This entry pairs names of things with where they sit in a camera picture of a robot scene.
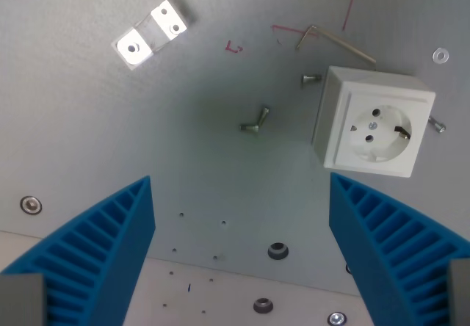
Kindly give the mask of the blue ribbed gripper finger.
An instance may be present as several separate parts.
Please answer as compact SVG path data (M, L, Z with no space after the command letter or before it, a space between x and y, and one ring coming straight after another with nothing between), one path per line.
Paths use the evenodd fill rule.
M56 229L2 274L44 278L47 325L122 325L155 228L145 176Z
M338 173L329 226L374 325L450 325L447 269L468 240Z

